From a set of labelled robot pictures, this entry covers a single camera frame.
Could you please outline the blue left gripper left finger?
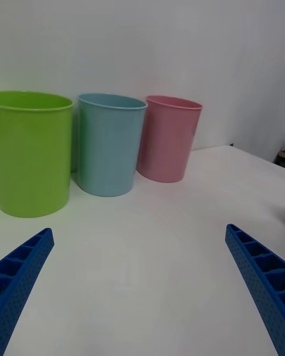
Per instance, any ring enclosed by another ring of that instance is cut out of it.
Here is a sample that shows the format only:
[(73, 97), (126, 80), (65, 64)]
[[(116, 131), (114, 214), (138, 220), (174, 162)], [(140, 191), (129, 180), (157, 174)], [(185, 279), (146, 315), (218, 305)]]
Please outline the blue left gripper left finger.
[(37, 277), (54, 246), (45, 228), (0, 261), (0, 354), (10, 341)]

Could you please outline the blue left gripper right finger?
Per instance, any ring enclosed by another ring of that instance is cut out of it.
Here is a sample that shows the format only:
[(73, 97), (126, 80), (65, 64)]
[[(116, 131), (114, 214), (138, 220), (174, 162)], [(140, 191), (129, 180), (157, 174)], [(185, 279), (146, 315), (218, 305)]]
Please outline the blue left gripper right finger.
[(278, 355), (285, 355), (284, 260), (233, 224), (225, 242)]

